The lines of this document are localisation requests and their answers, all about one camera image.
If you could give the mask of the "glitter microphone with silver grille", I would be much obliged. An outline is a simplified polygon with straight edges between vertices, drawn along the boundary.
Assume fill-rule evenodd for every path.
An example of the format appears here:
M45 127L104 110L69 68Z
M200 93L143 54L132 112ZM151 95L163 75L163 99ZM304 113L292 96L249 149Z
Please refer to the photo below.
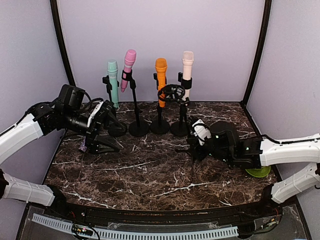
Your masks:
M78 147L78 151L81 152L81 153L85 153L87 151L87 146L86 146L86 143L85 143L85 140L83 140L80 144L80 146Z

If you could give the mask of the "black tripod stand with shock mount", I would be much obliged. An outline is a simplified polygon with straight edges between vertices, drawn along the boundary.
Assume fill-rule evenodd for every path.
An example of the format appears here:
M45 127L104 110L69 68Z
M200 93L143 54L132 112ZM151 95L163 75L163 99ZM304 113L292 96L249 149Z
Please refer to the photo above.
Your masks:
M190 126L187 120L187 104L190 102L188 98L184 100L186 90L178 84L168 84L158 90L157 97L165 103L179 104L179 121L170 125L170 132L176 137L191 137Z

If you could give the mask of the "cream white microphone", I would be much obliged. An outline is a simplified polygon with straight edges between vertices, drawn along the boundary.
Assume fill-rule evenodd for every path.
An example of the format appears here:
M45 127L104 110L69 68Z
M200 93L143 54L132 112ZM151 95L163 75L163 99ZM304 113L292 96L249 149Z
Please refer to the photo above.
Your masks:
M185 88L185 94L183 100L186 100L190 96L190 89L192 87L192 67L194 63L194 53L192 51L186 50L183 52L182 56L182 82L181 84Z

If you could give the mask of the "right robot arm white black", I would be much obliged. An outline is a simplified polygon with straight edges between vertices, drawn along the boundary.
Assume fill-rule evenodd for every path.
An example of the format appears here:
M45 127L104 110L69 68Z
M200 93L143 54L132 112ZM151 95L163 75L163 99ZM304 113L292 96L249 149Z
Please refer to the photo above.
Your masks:
M263 189L261 201L255 205L255 213L266 217L275 204L314 187L320 182L320 135L275 140L261 135L240 139L233 124L218 121L207 126L201 119L187 124L187 142L194 160L202 161L207 156L246 171L262 170L278 164L307 163L292 176Z

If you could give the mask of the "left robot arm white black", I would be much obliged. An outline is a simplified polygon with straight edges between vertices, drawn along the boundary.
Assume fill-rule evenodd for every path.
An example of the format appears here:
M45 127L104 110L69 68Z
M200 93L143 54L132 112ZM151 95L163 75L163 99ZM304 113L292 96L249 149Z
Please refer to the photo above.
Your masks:
M96 98L97 105L93 107L92 99L83 104L86 95L84 89L65 84L52 102L31 106L18 122L0 134L1 163L29 143L62 129L84 136L84 147L91 154L119 152L119 148L99 131L107 129L108 122L112 122L115 128L110 133L118 137L127 132L127 126L117 119L112 102ZM32 183L3 171L0 173L0 197L50 207L60 218L67 218L71 213L64 194L57 187Z

